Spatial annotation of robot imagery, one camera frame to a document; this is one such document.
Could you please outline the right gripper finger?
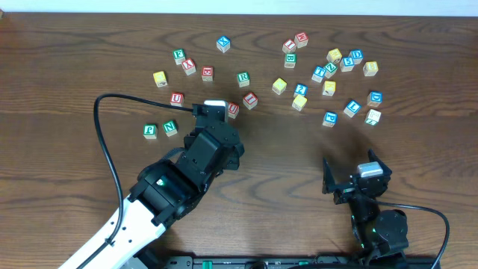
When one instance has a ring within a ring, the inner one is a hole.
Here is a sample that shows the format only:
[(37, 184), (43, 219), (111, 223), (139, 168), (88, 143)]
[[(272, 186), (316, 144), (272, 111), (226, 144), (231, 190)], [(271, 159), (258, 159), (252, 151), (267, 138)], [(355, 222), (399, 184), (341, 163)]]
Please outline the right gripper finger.
[(369, 149), (367, 151), (367, 156), (370, 162), (375, 161), (379, 164), (379, 166), (382, 168), (384, 176), (390, 176), (392, 174), (392, 170), (387, 165), (385, 165), (385, 163), (380, 158), (377, 157), (377, 155), (372, 149)]
[(335, 191), (335, 179), (332, 175), (329, 163), (326, 158), (323, 158), (323, 194), (330, 194)]

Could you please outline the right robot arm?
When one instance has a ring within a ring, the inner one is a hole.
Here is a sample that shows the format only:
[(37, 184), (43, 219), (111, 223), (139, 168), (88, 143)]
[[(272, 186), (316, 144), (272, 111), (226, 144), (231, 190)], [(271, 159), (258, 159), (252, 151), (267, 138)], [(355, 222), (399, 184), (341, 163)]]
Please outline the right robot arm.
[(406, 214), (401, 210), (381, 210), (377, 197), (388, 189), (391, 169), (373, 152), (369, 162), (357, 166), (357, 172), (345, 183), (337, 183), (327, 160), (323, 160), (323, 194), (332, 194), (334, 204), (346, 203), (351, 225), (361, 251), (352, 261), (360, 265), (406, 268), (404, 249), (409, 246)]

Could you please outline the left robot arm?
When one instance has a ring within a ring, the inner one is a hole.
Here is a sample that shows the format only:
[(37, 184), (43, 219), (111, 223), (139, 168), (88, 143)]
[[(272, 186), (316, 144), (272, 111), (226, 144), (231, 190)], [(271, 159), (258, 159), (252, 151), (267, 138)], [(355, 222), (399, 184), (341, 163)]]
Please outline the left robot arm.
[(199, 204), (224, 170), (237, 170), (244, 149), (224, 101), (194, 105), (194, 130), (184, 147), (143, 169), (108, 222), (63, 268), (121, 268)]

